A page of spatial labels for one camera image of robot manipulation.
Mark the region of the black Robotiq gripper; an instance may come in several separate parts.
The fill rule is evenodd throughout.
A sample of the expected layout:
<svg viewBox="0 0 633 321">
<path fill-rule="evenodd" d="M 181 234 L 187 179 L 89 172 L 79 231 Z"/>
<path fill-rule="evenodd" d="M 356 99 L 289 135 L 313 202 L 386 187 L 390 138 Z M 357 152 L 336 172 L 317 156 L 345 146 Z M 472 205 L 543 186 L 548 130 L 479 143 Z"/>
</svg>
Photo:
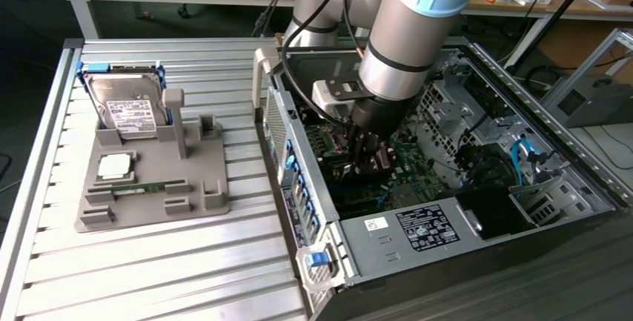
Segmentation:
<svg viewBox="0 0 633 321">
<path fill-rule="evenodd" d="M 410 105 L 412 99 L 392 101 L 374 97 L 356 101 L 349 130 L 354 176 L 382 176 L 392 170 L 396 159 L 392 136 L 402 125 Z"/>
</svg>

